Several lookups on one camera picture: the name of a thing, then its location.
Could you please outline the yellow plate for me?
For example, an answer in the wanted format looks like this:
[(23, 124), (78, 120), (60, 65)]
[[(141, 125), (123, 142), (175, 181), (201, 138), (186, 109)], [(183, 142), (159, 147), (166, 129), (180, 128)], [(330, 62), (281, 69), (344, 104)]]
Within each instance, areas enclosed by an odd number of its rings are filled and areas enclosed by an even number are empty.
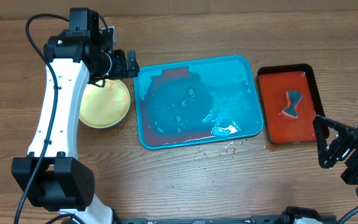
[(106, 80), (104, 87), (89, 84), (81, 100), (79, 119), (91, 128), (110, 128), (126, 117), (130, 105), (131, 96), (122, 81)]

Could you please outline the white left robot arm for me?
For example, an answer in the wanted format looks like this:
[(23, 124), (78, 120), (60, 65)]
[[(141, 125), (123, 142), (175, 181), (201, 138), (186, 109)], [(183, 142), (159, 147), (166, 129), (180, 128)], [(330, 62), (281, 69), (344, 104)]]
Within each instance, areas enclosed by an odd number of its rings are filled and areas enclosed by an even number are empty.
[(45, 63), (46, 87), (40, 119), (25, 157), (11, 172), (25, 202), (57, 212), (73, 223), (119, 223), (115, 211), (95, 194), (93, 172), (78, 160), (77, 130), (87, 85), (135, 78), (135, 52), (114, 49), (116, 30), (87, 7), (73, 7), (68, 28), (49, 38), (37, 53)]

